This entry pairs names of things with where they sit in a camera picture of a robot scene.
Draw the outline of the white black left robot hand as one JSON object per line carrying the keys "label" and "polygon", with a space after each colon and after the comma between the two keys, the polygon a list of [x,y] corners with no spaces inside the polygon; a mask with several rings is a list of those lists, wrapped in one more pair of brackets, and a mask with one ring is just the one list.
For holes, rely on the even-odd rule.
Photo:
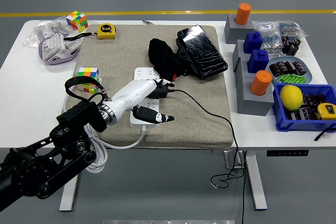
{"label": "white black left robot hand", "polygon": [[131,111],[134,118],[153,124],[170,122],[173,116],[168,116],[150,108],[139,106],[158,86],[174,86],[164,79],[132,80],[119,90],[110,101],[104,101],[99,111],[108,125],[116,124],[124,112]]}

